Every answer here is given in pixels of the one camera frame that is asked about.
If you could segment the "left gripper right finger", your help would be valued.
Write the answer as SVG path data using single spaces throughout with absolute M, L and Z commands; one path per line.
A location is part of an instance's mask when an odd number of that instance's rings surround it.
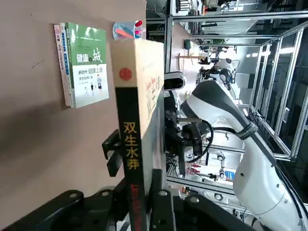
M 163 187 L 163 171 L 154 169 L 150 189 L 151 231 L 252 231 L 225 209 L 201 195 L 185 199 Z

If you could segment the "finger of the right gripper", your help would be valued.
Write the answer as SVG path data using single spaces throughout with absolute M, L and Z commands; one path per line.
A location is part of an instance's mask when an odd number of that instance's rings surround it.
M 120 136 L 119 131 L 109 135 L 109 137 L 102 143 L 103 153 L 107 162 L 107 169 L 110 177 L 115 177 L 122 165 L 122 156 L 120 153 Z
M 165 111 L 165 150 L 171 154 L 179 154 L 182 138 L 178 136 L 178 120 L 175 111 Z

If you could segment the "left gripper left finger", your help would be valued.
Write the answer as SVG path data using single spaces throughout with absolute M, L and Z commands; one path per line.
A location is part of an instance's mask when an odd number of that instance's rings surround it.
M 129 231 L 126 183 L 86 197 L 68 190 L 4 228 L 6 231 Z

